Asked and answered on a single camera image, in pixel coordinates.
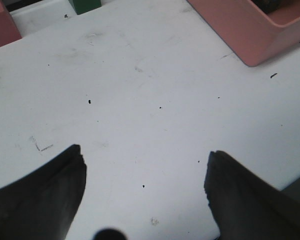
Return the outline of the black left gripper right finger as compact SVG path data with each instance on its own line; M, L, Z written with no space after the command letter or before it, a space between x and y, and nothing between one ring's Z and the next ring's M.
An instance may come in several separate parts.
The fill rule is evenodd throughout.
M300 177L278 190L217 150L204 191L220 240L300 240Z

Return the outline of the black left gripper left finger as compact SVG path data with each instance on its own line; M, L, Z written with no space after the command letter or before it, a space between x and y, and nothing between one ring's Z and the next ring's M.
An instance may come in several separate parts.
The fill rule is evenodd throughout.
M73 144L0 188L0 240L64 240L86 189L87 165Z

